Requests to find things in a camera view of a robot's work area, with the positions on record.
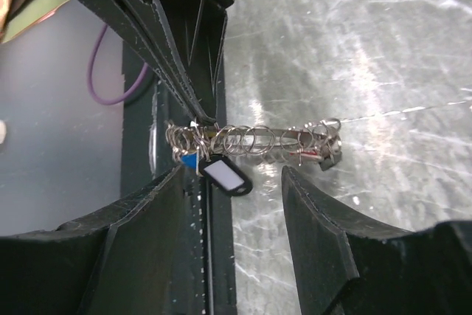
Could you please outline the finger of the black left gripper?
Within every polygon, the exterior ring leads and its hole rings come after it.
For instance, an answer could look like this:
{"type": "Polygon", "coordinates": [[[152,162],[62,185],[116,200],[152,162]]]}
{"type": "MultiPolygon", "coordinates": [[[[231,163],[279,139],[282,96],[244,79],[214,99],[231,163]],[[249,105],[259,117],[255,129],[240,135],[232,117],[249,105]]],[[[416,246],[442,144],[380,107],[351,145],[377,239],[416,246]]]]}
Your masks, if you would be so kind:
{"type": "Polygon", "coordinates": [[[167,84],[191,117],[201,117],[201,104],[160,0],[78,0],[114,30],[167,84]]]}
{"type": "Polygon", "coordinates": [[[222,58],[226,9],[215,0],[160,0],[178,53],[201,104],[202,122],[216,120],[215,81],[222,58]]]}

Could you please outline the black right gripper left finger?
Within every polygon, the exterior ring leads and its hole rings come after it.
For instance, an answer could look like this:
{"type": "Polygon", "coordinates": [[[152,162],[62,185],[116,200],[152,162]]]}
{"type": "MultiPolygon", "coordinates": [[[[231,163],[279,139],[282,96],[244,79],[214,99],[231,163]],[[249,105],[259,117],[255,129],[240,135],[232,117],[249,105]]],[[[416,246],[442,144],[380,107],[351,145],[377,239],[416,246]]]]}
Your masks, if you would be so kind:
{"type": "Polygon", "coordinates": [[[1,238],[3,314],[160,314],[184,204],[180,167],[106,207],[1,238]]]}

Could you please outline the black key tag with key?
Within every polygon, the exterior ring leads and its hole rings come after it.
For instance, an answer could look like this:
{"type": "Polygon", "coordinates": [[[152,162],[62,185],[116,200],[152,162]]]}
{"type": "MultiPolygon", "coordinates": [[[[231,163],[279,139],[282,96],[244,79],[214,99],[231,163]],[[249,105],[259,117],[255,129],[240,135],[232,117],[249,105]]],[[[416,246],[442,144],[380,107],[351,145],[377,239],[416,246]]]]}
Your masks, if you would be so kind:
{"type": "Polygon", "coordinates": [[[253,189],[251,179],[225,155],[212,154],[201,159],[198,172],[230,197],[248,195],[253,189]]]}

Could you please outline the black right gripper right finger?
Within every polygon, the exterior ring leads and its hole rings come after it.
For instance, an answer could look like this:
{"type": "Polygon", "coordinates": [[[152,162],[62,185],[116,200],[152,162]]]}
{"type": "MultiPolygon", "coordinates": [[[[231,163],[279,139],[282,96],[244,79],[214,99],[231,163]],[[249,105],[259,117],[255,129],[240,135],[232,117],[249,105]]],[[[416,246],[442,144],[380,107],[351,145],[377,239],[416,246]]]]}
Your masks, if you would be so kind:
{"type": "Polygon", "coordinates": [[[370,218],[282,169],[303,314],[469,314],[471,223],[409,232],[370,218]]]}

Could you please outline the round metal key organizer disc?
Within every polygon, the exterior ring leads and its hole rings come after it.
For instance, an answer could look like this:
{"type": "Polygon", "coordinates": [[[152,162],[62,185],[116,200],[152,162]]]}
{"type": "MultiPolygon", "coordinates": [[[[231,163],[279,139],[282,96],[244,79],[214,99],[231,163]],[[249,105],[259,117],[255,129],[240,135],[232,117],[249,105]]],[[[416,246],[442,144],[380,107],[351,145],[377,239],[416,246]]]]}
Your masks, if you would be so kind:
{"type": "Polygon", "coordinates": [[[317,163],[325,171],[342,159],[341,122],[338,119],[308,123],[302,128],[270,128],[266,125],[199,125],[167,124],[165,137],[173,159],[197,153],[199,161],[212,154],[230,159],[248,159],[255,164],[305,162],[317,163]],[[290,156],[295,150],[316,150],[319,161],[290,156]]]}

